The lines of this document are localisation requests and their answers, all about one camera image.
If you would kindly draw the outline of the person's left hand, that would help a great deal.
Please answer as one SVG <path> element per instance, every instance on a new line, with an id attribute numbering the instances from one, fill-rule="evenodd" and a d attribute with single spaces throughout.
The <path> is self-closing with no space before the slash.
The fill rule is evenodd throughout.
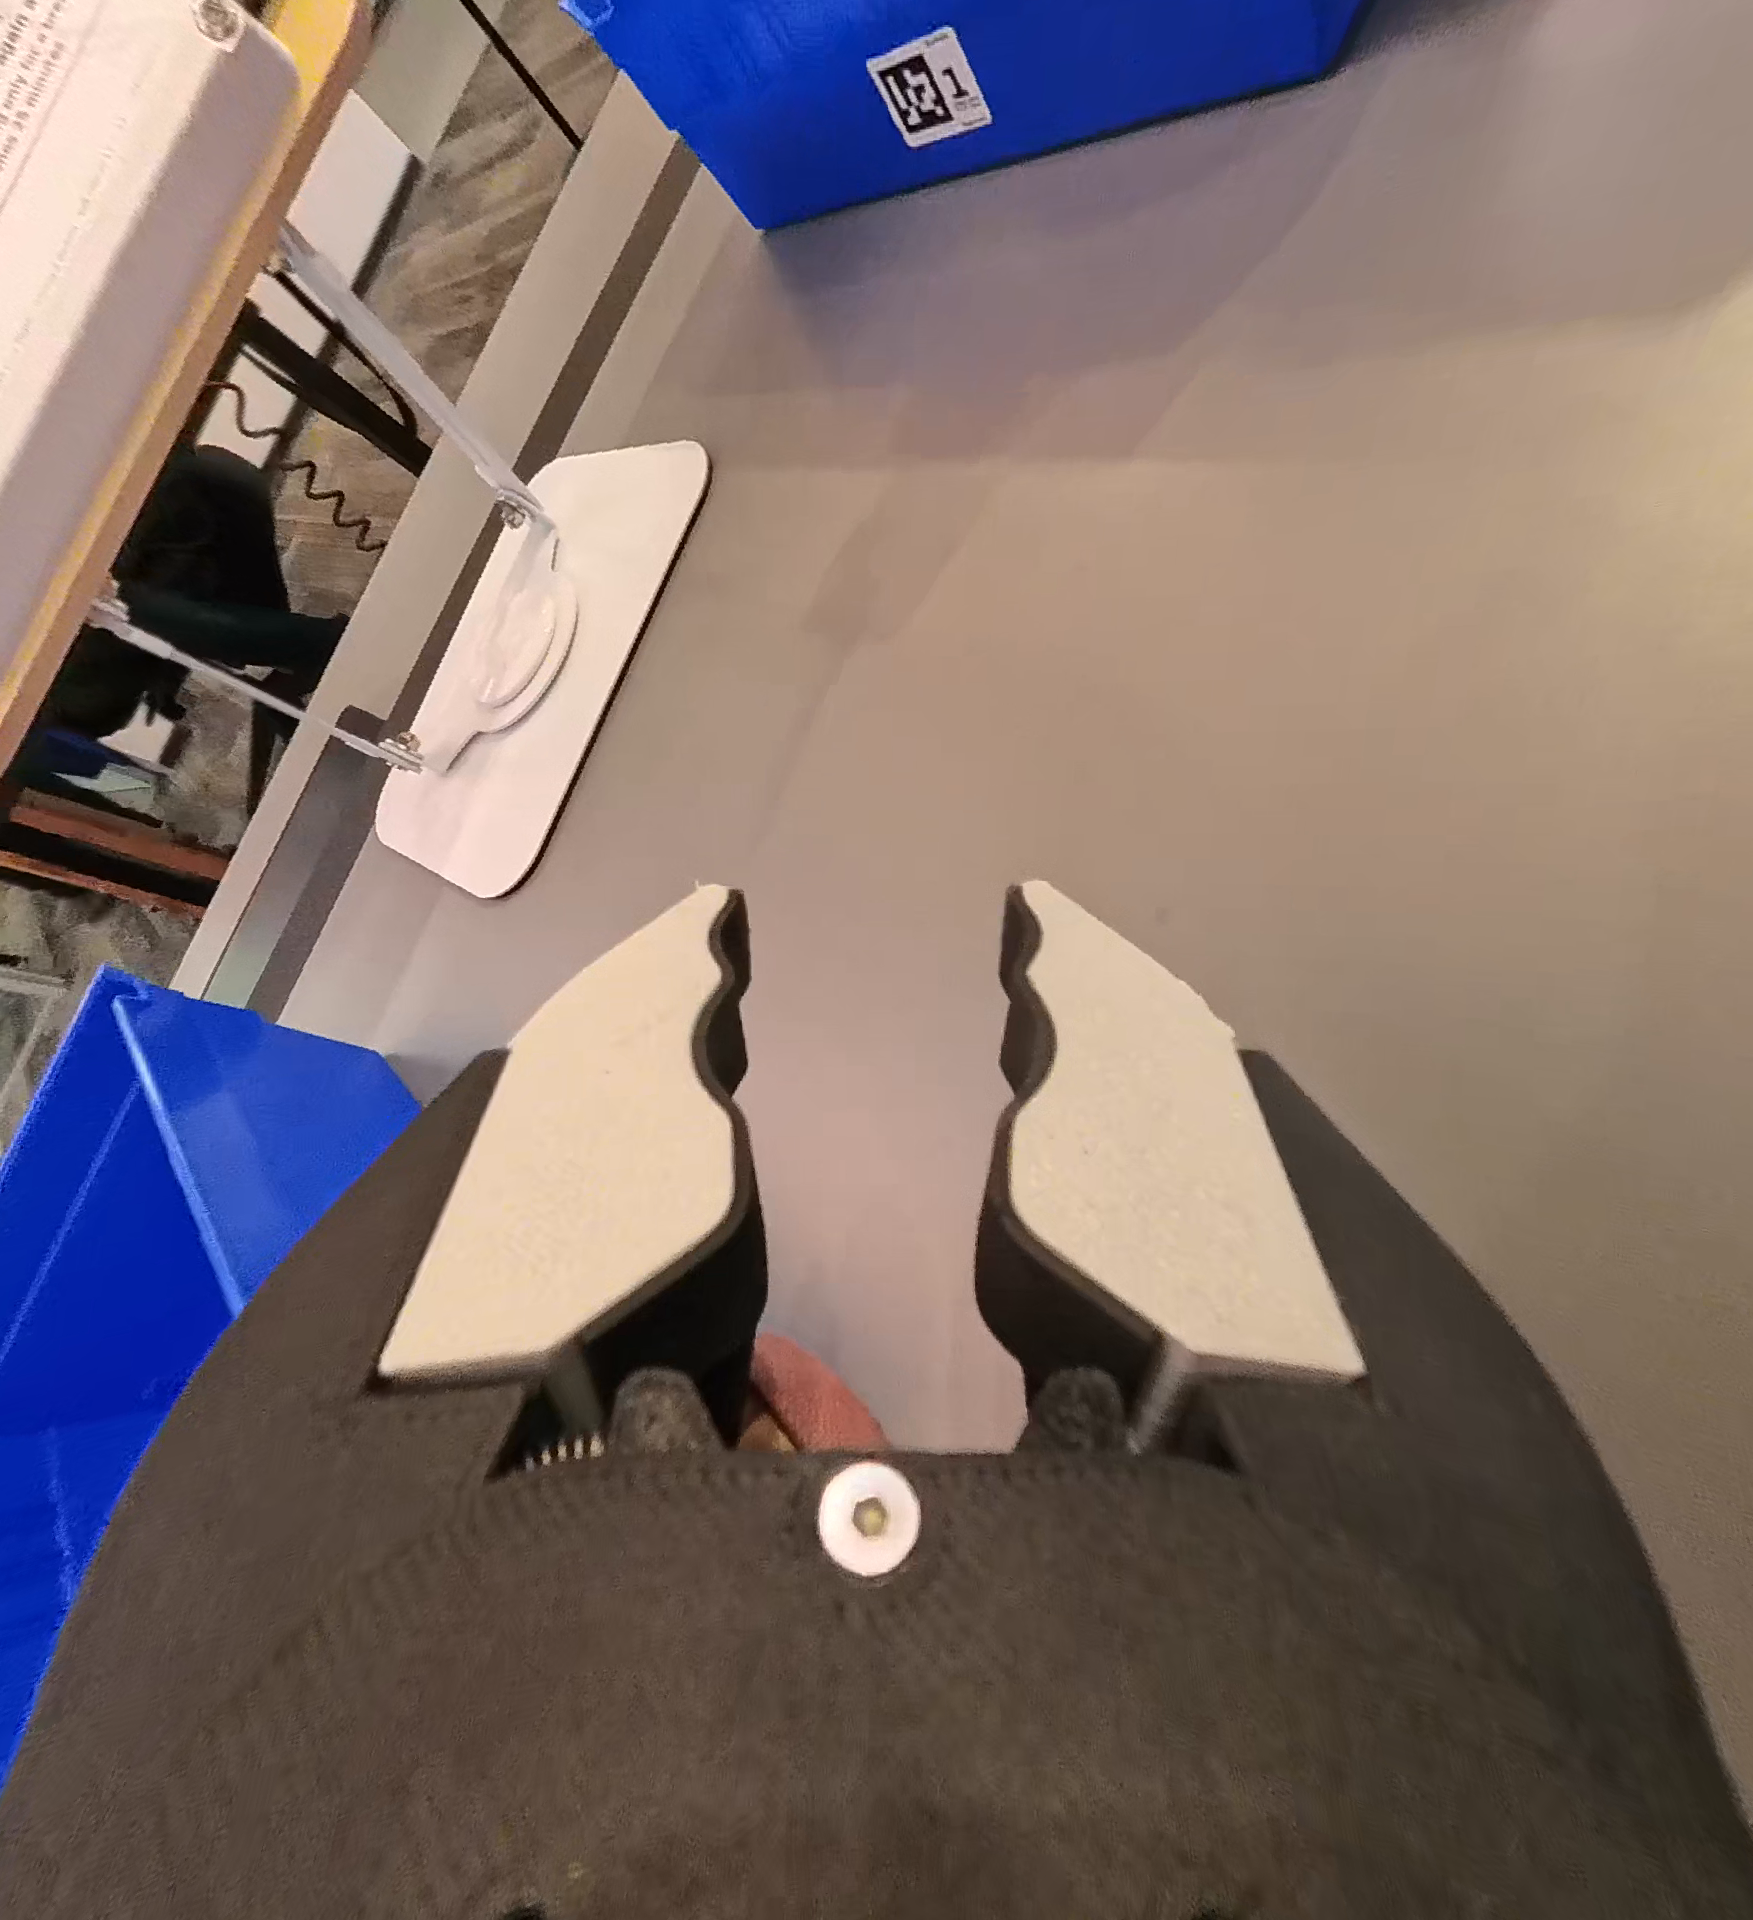
<path id="1" fill-rule="evenodd" d="M 881 1455 L 889 1436 L 867 1404 L 823 1361 L 783 1335 L 753 1345 L 744 1452 Z"/>

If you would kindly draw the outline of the clear acrylic strut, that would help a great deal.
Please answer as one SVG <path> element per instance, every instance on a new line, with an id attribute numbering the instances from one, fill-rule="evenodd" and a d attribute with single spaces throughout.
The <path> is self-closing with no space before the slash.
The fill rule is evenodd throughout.
<path id="1" fill-rule="evenodd" d="M 288 703 L 284 696 L 265 691 L 261 684 L 220 669 L 207 661 L 198 661 L 179 646 L 176 648 L 169 645 L 165 638 L 135 627 L 125 609 L 114 599 L 94 600 L 82 614 L 82 625 L 112 634 L 121 645 L 143 655 L 143 659 L 160 661 L 183 675 L 200 676 L 220 687 L 224 692 L 248 703 L 251 708 L 264 708 L 293 722 L 295 726 L 312 726 L 316 733 L 353 754 L 372 758 L 397 772 L 420 774 L 424 770 L 424 763 L 414 747 L 414 740 L 406 733 L 393 737 L 383 733 L 372 739 L 363 733 L 352 733 L 338 722 L 322 721 L 308 708 Z"/>
<path id="2" fill-rule="evenodd" d="M 437 382 L 412 356 L 403 342 L 338 277 L 333 264 L 286 218 L 277 227 L 277 278 L 312 297 L 331 330 L 359 352 L 383 384 L 402 395 L 449 442 L 490 491 L 498 516 L 508 526 L 552 528 L 542 505 L 515 472 L 490 439 L 467 416 Z"/>

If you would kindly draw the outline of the blue plastic bin with tag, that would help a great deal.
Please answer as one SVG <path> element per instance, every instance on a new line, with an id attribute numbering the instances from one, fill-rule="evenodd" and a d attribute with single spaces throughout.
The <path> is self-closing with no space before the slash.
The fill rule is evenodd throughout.
<path id="1" fill-rule="evenodd" d="M 569 3 L 757 230 L 1296 84 L 1360 3 Z"/>

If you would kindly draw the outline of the clear acrylic bracket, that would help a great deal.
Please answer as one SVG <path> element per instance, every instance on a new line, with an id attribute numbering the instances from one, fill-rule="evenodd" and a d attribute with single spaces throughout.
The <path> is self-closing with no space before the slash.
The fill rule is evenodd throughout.
<path id="1" fill-rule="evenodd" d="M 579 632 L 579 592 L 545 519 L 505 528 L 410 725 L 424 774 L 516 729 L 552 691 Z"/>

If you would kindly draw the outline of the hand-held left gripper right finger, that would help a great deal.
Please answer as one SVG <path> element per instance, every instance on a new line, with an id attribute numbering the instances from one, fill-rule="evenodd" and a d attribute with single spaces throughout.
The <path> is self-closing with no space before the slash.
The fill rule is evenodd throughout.
<path id="1" fill-rule="evenodd" d="M 974 1295 L 1024 1446 L 1173 1449 L 1214 1383 L 1364 1393 L 1232 1026 L 1040 878 L 1006 890 L 998 985 Z"/>

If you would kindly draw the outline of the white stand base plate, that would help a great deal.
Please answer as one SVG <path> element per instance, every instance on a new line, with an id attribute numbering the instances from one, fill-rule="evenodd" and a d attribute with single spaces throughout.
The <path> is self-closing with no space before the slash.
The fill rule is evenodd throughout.
<path id="1" fill-rule="evenodd" d="M 579 592 L 572 653 L 516 729 L 480 739 L 445 777 L 392 772 L 376 842 L 478 900 L 513 894 L 539 865 L 601 725 L 691 536 L 712 476 L 696 442 L 569 455 L 528 491 Z"/>

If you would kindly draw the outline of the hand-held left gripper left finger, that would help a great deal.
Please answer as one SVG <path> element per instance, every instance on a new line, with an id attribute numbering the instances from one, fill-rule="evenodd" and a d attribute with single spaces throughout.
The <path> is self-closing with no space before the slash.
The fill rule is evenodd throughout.
<path id="1" fill-rule="evenodd" d="M 506 1045 L 378 1355 L 399 1389 L 541 1389 L 602 1428 L 641 1370 L 741 1428 L 766 1232 L 736 1093 L 744 894 L 700 885 L 609 949 Z"/>

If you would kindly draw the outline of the clear acrylic clip plate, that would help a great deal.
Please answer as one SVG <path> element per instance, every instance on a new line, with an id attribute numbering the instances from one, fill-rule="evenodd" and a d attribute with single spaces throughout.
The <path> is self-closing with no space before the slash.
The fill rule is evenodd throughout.
<path id="1" fill-rule="evenodd" d="M 127 448 L 131 427 L 187 346 L 195 301 L 293 122 L 288 53 L 248 16 L 232 78 L 216 86 L 183 138 L 156 204 L 107 259 L 80 326 L 22 407 L 0 400 L 0 682 L 83 516 Z"/>

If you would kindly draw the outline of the brown wooden crossbar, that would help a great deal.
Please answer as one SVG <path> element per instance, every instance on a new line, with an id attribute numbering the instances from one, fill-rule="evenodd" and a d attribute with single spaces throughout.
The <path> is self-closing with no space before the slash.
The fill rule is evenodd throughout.
<path id="1" fill-rule="evenodd" d="M 198 925 L 229 855 L 156 821 L 35 789 L 0 793 L 0 880 Z"/>

